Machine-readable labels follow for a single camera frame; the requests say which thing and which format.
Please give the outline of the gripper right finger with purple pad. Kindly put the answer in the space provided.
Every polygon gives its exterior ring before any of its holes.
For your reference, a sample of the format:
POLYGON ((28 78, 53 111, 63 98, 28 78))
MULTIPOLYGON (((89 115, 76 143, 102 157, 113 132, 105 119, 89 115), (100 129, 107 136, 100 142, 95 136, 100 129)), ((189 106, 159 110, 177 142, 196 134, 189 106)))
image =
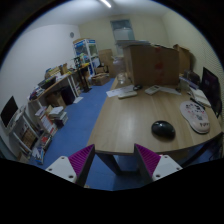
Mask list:
POLYGON ((134 155, 145 184, 157 181, 182 169, 170 156, 158 155, 139 144, 134 145, 134 155))

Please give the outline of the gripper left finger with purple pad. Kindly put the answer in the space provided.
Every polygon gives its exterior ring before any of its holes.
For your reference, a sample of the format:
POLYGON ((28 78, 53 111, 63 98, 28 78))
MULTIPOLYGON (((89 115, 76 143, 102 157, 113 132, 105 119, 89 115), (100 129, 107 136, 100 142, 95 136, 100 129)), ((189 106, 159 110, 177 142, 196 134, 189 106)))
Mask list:
POLYGON ((84 187, 94 156, 95 145, 92 144, 69 157, 60 156, 47 168, 47 171, 84 187))

